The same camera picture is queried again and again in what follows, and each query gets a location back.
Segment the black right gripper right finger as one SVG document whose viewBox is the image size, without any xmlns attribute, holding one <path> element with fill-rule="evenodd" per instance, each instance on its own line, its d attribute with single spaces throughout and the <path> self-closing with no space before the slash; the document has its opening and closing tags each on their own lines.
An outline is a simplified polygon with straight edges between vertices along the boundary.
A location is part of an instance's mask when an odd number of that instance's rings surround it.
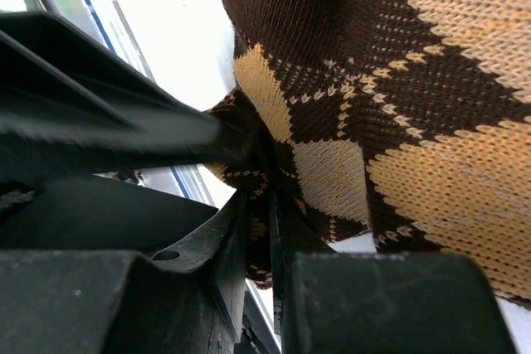
<svg viewBox="0 0 531 354">
<path fill-rule="evenodd" d="M 459 255 L 345 254 L 269 200 L 275 332 L 285 353 L 513 353 L 489 283 Z"/>
</svg>

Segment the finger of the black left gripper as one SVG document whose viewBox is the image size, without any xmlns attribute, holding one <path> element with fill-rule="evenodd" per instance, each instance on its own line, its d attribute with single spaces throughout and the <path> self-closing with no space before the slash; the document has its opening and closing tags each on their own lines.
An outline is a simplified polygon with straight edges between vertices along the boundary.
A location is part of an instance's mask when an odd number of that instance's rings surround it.
<svg viewBox="0 0 531 354">
<path fill-rule="evenodd" d="M 165 248 L 217 213 L 213 206 L 104 177 L 47 183 L 1 222 L 4 250 Z"/>
<path fill-rule="evenodd" d="M 239 162 L 251 140 L 159 88 L 67 20 L 1 16 L 3 167 Z"/>
</svg>

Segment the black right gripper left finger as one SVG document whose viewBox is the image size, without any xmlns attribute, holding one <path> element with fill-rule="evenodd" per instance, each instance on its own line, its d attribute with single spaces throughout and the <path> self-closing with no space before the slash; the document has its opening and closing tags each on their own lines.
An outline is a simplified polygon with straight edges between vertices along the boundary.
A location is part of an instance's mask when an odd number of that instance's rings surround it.
<svg viewBox="0 0 531 354">
<path fill-rule="evenodd" d="M 246 278 L 246 198 L 156 251 L 4 250 L 4 353 L 230 353 Z"/>
</svg>

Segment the brown argyle sock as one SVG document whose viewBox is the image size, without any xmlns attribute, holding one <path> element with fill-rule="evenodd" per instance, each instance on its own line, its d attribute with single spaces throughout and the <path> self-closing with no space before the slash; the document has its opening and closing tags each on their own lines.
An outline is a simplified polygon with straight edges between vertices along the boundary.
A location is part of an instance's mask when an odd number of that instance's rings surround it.
<svg viewBox="0 0 531 354">
<path fill-rule="evenodd" d="M 247 131 L 210 170 L 251 199 L 248 277 L 272 285 L 268 196 L 326 243 L 472 258 L 530 305 L 530 0 L 222 0 Z"/>
</svg>

